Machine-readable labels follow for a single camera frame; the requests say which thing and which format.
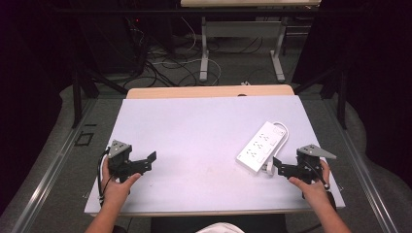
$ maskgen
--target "desk leg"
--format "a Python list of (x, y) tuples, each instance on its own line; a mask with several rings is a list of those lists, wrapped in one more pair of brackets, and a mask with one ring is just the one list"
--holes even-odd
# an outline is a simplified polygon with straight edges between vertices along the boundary
[(206, 18), (202, 18), (202, 61), (200, 63), (200, 75), (201, 82), (207, 81), (207, 68), (209, 62), (209, 51), (207, 50), (207, 36), (206, 36)]
[(288, 23), (288, 19), (286, 17), (283, 17), (281, 27), (279, 28), (279, 35), (278, 35), (278, 39), (276, 42), (276, 48), (275, 50), (270, 51), (270, 55), (271, 55), (272, 62), (273, 62), (273, 67), (275, 69), (276, 79), (278, 80), (279, 83), (285, 82), (285, 75), (282, 70), (281, 62), (279, 60), (279, 54), (282, 49), (282, 42), (285, 37), (287, 23)]

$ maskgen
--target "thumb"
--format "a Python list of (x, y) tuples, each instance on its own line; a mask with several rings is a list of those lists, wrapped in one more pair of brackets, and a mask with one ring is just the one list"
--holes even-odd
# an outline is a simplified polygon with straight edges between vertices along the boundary
[(128, 187), (132, 187), (133, 184), (141, 177), (139, 173), (133, 174), (133, 176), (129, 177), (123, 184), (127, 185)]

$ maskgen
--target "power outlet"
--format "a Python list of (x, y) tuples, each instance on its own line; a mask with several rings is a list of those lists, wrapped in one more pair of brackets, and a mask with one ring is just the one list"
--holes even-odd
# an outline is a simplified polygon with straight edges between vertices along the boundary
[(286, 129), (266, 122), (236, 156), (236, 161), (256, 174), (286, 134)]

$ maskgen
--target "white shirt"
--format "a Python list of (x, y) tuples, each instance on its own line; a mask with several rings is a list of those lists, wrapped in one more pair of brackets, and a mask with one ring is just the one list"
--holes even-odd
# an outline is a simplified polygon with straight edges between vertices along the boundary
[(226, 222), (219, 222), (213, 225), (210, 225), (206, 228), (197, 231), (196, 233), (245, 233), (239, 227), (226, 223)]

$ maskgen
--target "table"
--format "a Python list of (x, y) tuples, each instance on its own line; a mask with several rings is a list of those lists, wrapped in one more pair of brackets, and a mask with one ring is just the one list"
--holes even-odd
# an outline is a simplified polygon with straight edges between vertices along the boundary
[[(121, 216), (207, 216), (310, 211), (285, 177), (249, 173), (235, 157), (266, 121), (290, 131), (278, 158), (295, 164), (297, 148), (319, 145), (299, 97), (288, 85), (137, 88), (123, 100), (112, 136), (154, 150), (153, 169), (133, 185)], [(333, 176), (337, 208), (345, 207)], [(100, 210), (97, 183), (85, 213)]]
[[(216, 8), (216, 7), (293, 7), (317, 6), (321, 0), (182, 0), (183, 7)], [(275, 50), (270, 51), (275, 75), (278, 82), (285, 81), (279, 54), (285, 37), (288, 18), (281, 21), (207, 21), (202, 18), (202, 60), (199, 79), (207, 80), (209, 51), (207, 37), (274, 37)]]

